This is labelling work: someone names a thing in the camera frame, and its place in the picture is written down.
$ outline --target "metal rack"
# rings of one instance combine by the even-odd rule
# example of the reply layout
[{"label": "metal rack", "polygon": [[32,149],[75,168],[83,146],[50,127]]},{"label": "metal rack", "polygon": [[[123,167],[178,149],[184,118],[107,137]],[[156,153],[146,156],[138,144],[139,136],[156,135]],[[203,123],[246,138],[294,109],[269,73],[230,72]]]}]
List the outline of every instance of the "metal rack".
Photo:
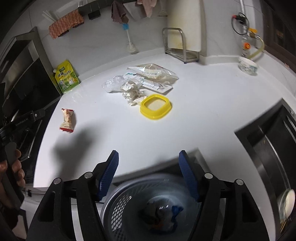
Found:
[{"label": "metal rack", "polygon": [[[175,49],[168,47],[168,30],[177,30],[180,32],[182,37],[182,46],[183,49]],[[198,62],[198,52],[186,50],[186,38],[182,29],[180,28],[163,28],[163,44],[165,47],[165,53],[169,54],[182,62],[190,63],[190,62]]]}]

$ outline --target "white cutting board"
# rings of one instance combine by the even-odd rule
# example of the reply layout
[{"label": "white cutting board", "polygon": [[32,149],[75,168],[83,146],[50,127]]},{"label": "white cutting board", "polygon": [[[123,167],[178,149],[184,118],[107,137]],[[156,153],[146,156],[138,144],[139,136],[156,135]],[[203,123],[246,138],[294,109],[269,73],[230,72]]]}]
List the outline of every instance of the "white cutting board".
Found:
[{"label": "white cutting board", "polygon": [[[168,27],[181,28],[186,38],[186,49],[201,50],[200,0],[167,0]],[[179,31],[168,30],[168,47],[183,49]]]}]

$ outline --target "countertop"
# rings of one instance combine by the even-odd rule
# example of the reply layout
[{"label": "countertop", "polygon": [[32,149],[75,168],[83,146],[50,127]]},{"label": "countertop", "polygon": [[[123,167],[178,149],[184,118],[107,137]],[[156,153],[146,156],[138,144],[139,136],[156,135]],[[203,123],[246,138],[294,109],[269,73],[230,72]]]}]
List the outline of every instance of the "countertop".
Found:
[{"label": "countertop", "polygon": [[[175,72],[179,80],[166,96],[172,110],[150,120],[129,106],[121,93],[106,93],[101,85],[128,66],[155,63]],[[260,176],[235,131],[247,125],[281,98],[296,109],[294,96],[264,69],[257,76],[235,63],[203,66],[160,54],[106,70],[63,95],[51,117],[38,154],[34,187],[48,187],[54,178],[76,179],[119,153],[115,180],[131,178],[176,162],[181,150],[198,152],[219,179],[241,178],[275,239],[272,209]],[[59,130],[61,108],[73,109],[73,133]]]}]

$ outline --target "brown cloth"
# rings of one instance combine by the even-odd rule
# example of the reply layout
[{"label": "brown cloth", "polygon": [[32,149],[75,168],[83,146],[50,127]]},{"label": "brown cloth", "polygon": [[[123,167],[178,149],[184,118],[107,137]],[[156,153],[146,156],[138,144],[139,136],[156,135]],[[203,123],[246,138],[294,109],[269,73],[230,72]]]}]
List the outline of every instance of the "brown cloth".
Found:
[{"label": "brown cloth", "polygon": [[79,14],[78,9],[76,9],[50,25],[49,34],[53,39],[56,39],[70,28],[82,23],[84,23],[83,17]]},{"label": "brown cloth", "polygon": [[111,18],[116,23],[128,23],[128,17],[122,3],[114,1],[111,5]]}]

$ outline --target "metal screw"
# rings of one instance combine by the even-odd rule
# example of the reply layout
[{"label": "metal screw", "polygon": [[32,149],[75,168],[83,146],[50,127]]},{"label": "metal screw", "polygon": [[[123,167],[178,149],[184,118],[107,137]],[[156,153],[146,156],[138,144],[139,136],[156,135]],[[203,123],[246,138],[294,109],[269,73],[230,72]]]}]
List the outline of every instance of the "metal screw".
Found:
[{"label": "metal screw", "polygon": [[211,173],[206,173],[205,174],[205,178],[206,179],[212,179],[213,178],[213,175]]},{"label": "metal screw", "polygon": [[243,184],[244,184],[244,181],[241,180],[241,179],[237,179],[237,184],[238,184],[238,185],[243,185]]},{"label": "metal screw", "polygon": [[92,172],[87,172],[84,174],[85,178],[91,178],[93,176]]},{"label": "metal screw", "polygon": [[60,182],[61,182],[61,179],[60,178],[54,179],[54,184],[59,184]]}]

